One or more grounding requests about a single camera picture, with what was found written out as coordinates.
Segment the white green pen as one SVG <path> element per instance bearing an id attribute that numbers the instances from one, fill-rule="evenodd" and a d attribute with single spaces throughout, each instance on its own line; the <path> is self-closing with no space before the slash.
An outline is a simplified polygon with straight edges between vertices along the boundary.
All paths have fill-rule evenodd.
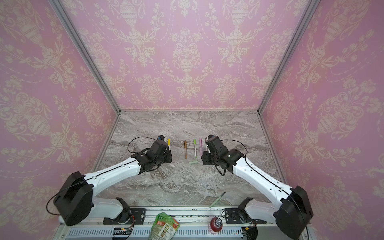
<path id="1" fill-rule="evenodd" d="M 194 154 L 195 154 L 195 158 L 197 159 L 198 158 L 198 155 L 197 155 L 197 144 L 194 145 Z"/>

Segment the pale green pen dark tip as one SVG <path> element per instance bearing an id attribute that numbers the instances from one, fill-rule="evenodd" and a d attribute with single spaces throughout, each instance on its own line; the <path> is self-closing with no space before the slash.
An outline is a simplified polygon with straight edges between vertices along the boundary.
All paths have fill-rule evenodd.
<path id="1" fill-rule="evenodd" d="M 215 204 L 217 204 L 217 203 L 222 199 L 222 197 L 225 195 L 225 193 L 226 193 L 226 192 L 224 192 L 224 193 L 222 193 L 221 195 L 219 195 L 219 196 L 214 200 L 214 202 L 211 203 L 211 204 L 209 205 L 209 208 L 212 208 Z"/>

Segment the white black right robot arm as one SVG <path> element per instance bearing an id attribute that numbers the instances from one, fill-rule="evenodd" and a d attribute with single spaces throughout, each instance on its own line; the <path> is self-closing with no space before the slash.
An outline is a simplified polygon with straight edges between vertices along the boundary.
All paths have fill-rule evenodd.
<path id="1" fill-rule="evenodd" d="M 244 211 L 252 220 L 264 220 L 276 223 L 279 229 L 293 240 L 299 239 L 307 230 L 307 225 L 314 216 L 307 192 L 300 186 L 286 185 L 256 167 L 246 155 L 236 149 L 220 156 L 218 153 L 204 151 L 203 165 L 221 167 L 242 178 L 273 205 L 271 210 L 262 209 L 255 200 L 246 203 Z"/>

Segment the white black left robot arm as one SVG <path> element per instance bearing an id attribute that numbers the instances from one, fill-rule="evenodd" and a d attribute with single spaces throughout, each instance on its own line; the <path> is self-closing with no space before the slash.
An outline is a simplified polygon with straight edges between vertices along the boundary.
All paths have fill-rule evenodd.
<path id="1" fill-rule="evenodd" d="M 105 224 L 126 224 L 134 219 L 129 205 L 120 197 L 102 199 L 102 191 L 125 179 L 156 170 L 172 162 L 169 142 L 157 139 L 152 146 L 133 153 L 128 159 L 88 174 L 74 172 L 52 198 L 62 224 L 77 225 L 85 220 L 103 218 Z"/>

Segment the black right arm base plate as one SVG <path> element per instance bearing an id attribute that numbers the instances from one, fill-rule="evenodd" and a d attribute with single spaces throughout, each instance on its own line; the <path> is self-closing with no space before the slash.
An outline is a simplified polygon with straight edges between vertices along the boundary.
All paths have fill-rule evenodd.
<path id="1" fill-rule="evenodd" d="M 224 209 L 224 218 L 226 223 L 229 225 L 235 224 L 266 224 L 266 221 L 263 220 L 252 220 L 245 210 L 241 210 L 238 208 L 225 208 Z"/>

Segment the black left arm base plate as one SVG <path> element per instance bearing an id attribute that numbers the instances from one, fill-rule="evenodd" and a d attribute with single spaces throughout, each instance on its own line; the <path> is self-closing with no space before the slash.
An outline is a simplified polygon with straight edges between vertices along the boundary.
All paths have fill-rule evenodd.
<path id="1" fill-rule="evenodd" d="M 115 219 L 104 218 L 104 225 L 143 225 L 146 215 L 146 209 L 136 208 L 130 209 L 130 212 L 123 210 L 123 213 L 120 214 Z"/>

